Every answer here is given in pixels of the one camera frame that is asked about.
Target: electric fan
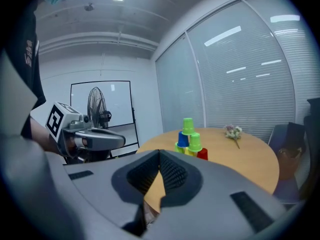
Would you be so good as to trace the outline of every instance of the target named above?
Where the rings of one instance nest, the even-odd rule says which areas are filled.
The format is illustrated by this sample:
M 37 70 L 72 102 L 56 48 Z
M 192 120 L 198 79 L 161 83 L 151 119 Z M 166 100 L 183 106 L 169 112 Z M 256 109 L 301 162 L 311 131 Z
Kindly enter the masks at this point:
M 98 87 L 94 87 L 89 93 L 87 114 L 94 128 L 108 129 L 112 115 L 107 111 L 104 95 Z
M 98 87 L 94 87 L 88 96 L 87 114 L 93 128 L 108 129 L 108 123 L 111 119 L 111 113 L 107 111 L 104 95 Z M 98 162 L 106 160 L 111 155 L 111 150 L 88 152 L 87 150 L 79 150 L 77 160 L 69 161 L 70 164 Z

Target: gray chair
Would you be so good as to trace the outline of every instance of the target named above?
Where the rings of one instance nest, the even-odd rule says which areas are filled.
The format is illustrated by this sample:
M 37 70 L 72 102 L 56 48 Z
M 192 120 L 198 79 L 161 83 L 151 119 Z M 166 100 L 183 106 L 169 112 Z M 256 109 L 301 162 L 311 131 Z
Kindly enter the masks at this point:
M 272 148 L 275 155 L 278 154 L 279 149 L 281 149 L 285 143 L 287 129 L 287 124 L 278 124 L 273 128 L 268 145 Z M 293 177 L 286 180 L 279 180 L 273 195 L 285 204 L 287 208 L 298 203 L 300 197 L 296 179 Z

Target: window blinds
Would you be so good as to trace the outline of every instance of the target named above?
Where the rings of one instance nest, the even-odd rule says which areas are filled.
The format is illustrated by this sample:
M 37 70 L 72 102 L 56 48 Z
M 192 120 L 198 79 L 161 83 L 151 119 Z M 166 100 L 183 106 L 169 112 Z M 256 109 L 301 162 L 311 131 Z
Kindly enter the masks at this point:
M 238 1 L 223 8 L 188 35 L 198 61 L 208 127 L 238 125 L 267 142 L 275 125 L 295 119 L 285 56 L 248 5 Z
M 155 65 L 163 131 L 182 129 L 183 118 L 193 118 L 194 126 L 203 128 L 199 78 L 187 38 L 177 40 Z
M 309 114 L 307 99 L 320 97 L 319 50 L 309 27 L 288 0 L 246 0 L 268 23 L 288 60 L 295 91 L 297 124 Z

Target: ceiling beam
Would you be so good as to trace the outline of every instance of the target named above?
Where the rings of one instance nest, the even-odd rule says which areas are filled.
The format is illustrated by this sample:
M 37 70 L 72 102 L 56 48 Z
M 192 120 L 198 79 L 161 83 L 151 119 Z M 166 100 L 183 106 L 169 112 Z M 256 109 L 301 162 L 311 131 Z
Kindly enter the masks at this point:
M 143 26 L 143 25 L 140 25 L 140 24 L 136 24 L 136 23 L 133 23 L 133 22 L 130 22 L 130 21 L 125 21 L 125 20 L 117 20 L 117 19 L 112 19 L 112 18 L 108 18 L 108 19 L 105 19 L 105 18 L 96 18 L 96 19 L 80 19 L 80 20 L 70 20 L 70 21 L 67 21 L 67 22 L 63 22 L 62 24 L 57 24 L 57 25 L 54 25 L 55 28 L 58 28 L 58 27 L 62 27 L 62 26 L 65 26 L 65 25 L 77 25 L 77 24 L 81 24 L 81 23 L 117 23 L 117 24 L 123 24 L 125 26 L 133 26 L 133 27 L 136 27 L 136 28 L 139 28 L 139 29 L 144 29 L 146 31 L 149 31 L 149 32 L 155 32 L 154 29 L 150 28 L 150 27 L 147 27 L 147 26 Z M 52 29 L 48 29 L 47 27 L 43 27 L 43 24 L 46 25 L 46 23 L 41 23 L 41 22 L 38 22 L 37 23 L 37 31 L 38 33 L 43 33 L 43 32 L 47 32 L 47 31 L 52 31 Z
M 85 32 L 63 35 L 43 41 L 39 46 L 39 54 L 42 55 L 66 47 L 88 44 L 118 44 L 152 52 L 154 52 L 159 45 L 157 42 L 129 34 L 116 32 Z
M 119 4 L 119 3 L 94 3 L 93 4 L 95 6 L 95 8 L 97 8 L 97 6 L 114 6 L 114 7 L 124 7 L 124 8 L 128 8 L 128 9 L 135 9 L 137 11 L 140 11 L 140 12 L 143 12 L 143 13 L 146 13 L 146 14 L 151 14 L 153 16 L 156 16 L 158 18 L 161 18 L 167 22 L 169 22 L 170 20 L 167 19 L 166 17 L 163 17 L 155 12 L 152 12 L 152 11 L 149 11 L 149 10 L 145 10 L 145 9 L 141 9 L 139 7 L 135 7 L 135 6 L 130 6 L 130 5 L 125 5 L 125 4 Z M 78 4 L 78 5 L 75 5 L 75 6 L 68 6 L 68 7 L 64 7 L 64 8 L 61 8 L 61 9 L 58 9 L 58 10 L 55 10 L 55 11 L 52 11 L 46 15 L 37 15 L 36 17 L 36 20 L 37 21 L 40 21 L 46 17 L 50 17 L 51 15 L 55 15 L 55 14 L 58 14 L 60 12 L 63 12 L 65 10 L 69 10 L 69 9 L 76 9 L 76 8 L 83 8 L 84 6 L 87 6 L 86 3 L 84 4 Z

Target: chair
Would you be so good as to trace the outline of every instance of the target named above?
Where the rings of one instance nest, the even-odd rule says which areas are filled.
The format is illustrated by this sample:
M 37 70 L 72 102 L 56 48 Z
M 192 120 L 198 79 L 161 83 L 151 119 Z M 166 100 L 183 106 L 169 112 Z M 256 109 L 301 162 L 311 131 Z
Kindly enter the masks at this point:
M 273 150 L 275 155 L 278 155 L 279 149 L 283 147 L 286 141 L 288 125 L 278 124 L 273 128 L 268 145 Z M 295 177 L 285 180 L 279 180 L 273 195 L 282 203 L 291 206 L 299 202 L 299 189 Z
M 305 133 L 310 151 L 310 172 L 300 189 L 300 196 L 306 199 L 314 190 L 320 177 L 320 114 L 308 115 L 304 118 Z

